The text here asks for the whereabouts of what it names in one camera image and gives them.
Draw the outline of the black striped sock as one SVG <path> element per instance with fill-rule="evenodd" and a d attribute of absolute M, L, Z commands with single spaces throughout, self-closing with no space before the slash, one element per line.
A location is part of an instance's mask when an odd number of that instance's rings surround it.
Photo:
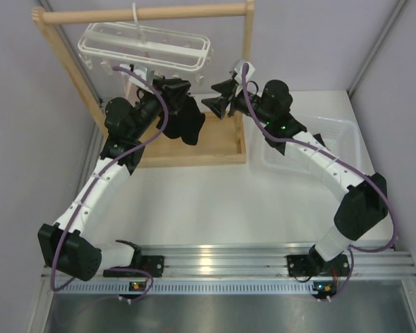
<path fill-rule="evenodd" d="M 167 126 L 164 129 L 164 135 L 169 139 L 181 139 L 179 127 L 179 112 L 171 114 L 168 119 Z"/>

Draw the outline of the white plastic clip hanger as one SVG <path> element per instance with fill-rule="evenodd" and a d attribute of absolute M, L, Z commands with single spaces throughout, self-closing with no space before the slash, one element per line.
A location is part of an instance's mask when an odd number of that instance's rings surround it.
<path fill-rule="evenodd" d="M 202 70 L 210 63 L 213 49 L 204 35 L 142 26 L 132 5 L 133 22 L 90 24 L 78 41 L 78 55 L 88 69 L 93 61 L 112 75 L 115 66 L 137 67 L 158 76 L 194 78 L 202 84 Z"/>

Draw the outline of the pink sock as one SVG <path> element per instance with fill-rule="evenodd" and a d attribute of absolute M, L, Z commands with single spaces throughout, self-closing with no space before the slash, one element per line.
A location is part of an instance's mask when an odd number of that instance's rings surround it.
<path fill-rule="evenodd" d="M 127 79 L 125 84 L 125 98 L 130 103 L 135 103 L 139 100 L 139 98 L 137 97 L 137 88 L 138 87 L 134 83 Z"/>

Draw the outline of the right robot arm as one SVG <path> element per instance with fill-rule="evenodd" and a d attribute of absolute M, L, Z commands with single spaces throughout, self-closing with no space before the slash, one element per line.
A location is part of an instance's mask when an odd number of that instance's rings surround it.
<path fill-rule="evenodd" d="M 388 215 L 385 178 L 367 176 L 333 155 L 291 114 L 293 97 L 283 81 L 270 80 L 260 95 L 233 78 L 211 88 L 220 95 L 203 99 L 203 105 L 220 119 L 237 112 L 252 117 L 270 147 L 304 167 L 339 201 L 333 225 L 306 255 L 306 275 L 331 272 L 343 251 Z"/>

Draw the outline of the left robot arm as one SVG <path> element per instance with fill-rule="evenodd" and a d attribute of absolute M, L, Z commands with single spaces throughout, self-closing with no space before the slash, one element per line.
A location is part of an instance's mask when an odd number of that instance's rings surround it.
<path fill-rule="evenodd" d="M 52 273 L 59 271 L 81 281 L 89 281 L 97 273 L 111 278 L 153 277 L 139 245 L 122 239 L 94 245 L 90 234 L 103 224 L 106 207 L 138 167 L 147 144 L 160 135 L 197 143 L 200 129 L 187 130 L 178 123 L 199 113 L 190 87 L 181 78 L 155 78 L 151 85 L 138 88 L 137 102 L 124 97 L 107 102 L 108 136 L 92 174 L 67 210 L 37 233 Z"/>

